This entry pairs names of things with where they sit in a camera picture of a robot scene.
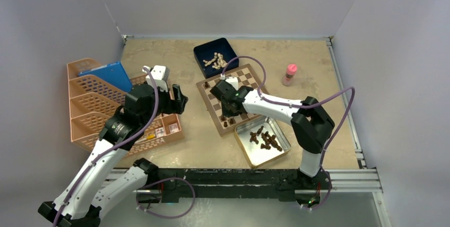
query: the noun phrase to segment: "white wall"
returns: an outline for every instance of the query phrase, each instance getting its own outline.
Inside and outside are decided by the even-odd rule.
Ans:
[[[394,226],[450,222],[449,0],[356,0],[333,44]]]
[[[122,34],[323,37],[354,0],[105,0]]]
[[[70,142],[65,64],[116,61],[123,44],[102,0],[0,7],[1,225],[49,226],[40,203],[68,185],[87,154]]]

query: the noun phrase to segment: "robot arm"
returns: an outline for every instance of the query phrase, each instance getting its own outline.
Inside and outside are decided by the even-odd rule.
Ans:
[[[158,87],[159,104],[155,115],[183,113],[188,98],[181,93],[179,85],[173,85],[175,99],[171,99],[167,86],[169,70],[164,66],[155,66],[150,72]],[[106,176],[143,133],[105,154],[95,165],[92,164],[97,156],[130,138],[149,122],[156,95],[152,83],[149,83],[150,77],[147,76],[146,80],[148,83],[137,85],[127,93],[124,105],[118,107],[114,115],[105,122],[93,151],[69,186],[53,202],[44,202],[39,207],[38,212],[46,219],[53,222],[57,212],[64,205],[57,226],[98,226],[101,218],[124,196],[146,184],[150,177],[149,173],[154,171],[154,166],[147,160],[140,159],[121,179],[99,191]],[[74,187],[76,188],[71,197],[64,202]]]
[[[300,171],[314,177],[320,169],[322,150],[325,142],[331,136],[334,121],[323,107],[301,109],[269,103],[261,99],[256,90],[247,86],[237,88],[237,80],[230,77],[220,80],[211,93],[220,99],[222,114],[233,117],[252,113],[271,117],[291,125],[298,144],[303,148]],[[304,101],[288,100],[263,94],[269,100],[295,105],[311,105],[318,101],[307,97]]]

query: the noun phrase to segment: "tabletop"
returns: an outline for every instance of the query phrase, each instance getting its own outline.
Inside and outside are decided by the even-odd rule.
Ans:
[[[122,159],[117,167],[130,167],[136,159],[146,158],[161,168],[250,168],[233,132],[220,136],[205,103],[196,87],[204,80],[195,61],[193,49],[212,39],[128,39],[122,56],[122,65],[129,75],[142,75],[142,66],[169,67],[169,82],[179,84],[189,97],[185,112],[179,116],[185,138],[166,143],[154,149]],[[311,96],[319,101],[339,91],[336,73],[325,41],[313,40],[229,40],[237,55],[247,55],[261,61],[267,72],[266,89],[269,94],[286,99],[304,99]],[[281,79],[288,64],[297,65],[297,73],[290,86]],[[261,68],[252,60],[241,59],[240,64],[251,64],[259,78]],[[337,124],[345,111],[341,97],[326,103],[325,110]],[[278,122],[292,145],[291,151],[260,168],[298,168],[302,148],[292,128]],[[323,163],[325,169],[358,169],[350,126],[346,121],[332,144]]]

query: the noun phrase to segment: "small bottle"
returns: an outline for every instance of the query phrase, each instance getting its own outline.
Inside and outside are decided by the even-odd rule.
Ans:
[[[290,86],[292,84],[292,79],[295,75],[295,72],[297,71],[297,66],[295,64],[288,65],[288,68],[286,69],[286,75],[283,77],[283,85]]]

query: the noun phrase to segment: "orange object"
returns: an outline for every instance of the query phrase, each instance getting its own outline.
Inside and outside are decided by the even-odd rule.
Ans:
[[[71,124],[71,141],[82,148],[92,151],[100,131],[108,120],[125,101],[126,92],[112,86],[94,76],[78,77],[78,73],[101,66],[93,59],[86,58],[67,64],[67,79],[69,89],[69,112]],[[145,82],[146,74],[130,79],[133,85]],[[158,128],[177,124],[177,132],[156,138],[154,133]],[[177,114],[160,115],[145,130],[145,140],[136,142],[126,156],[130,156],[164,143],[184,138]]]
[[[297,72],[297,66],[295,64],[288,65],[288,68],[286,69],[286,74],[283,77],[283,85],[290,86],[292,84],[292,79]]]

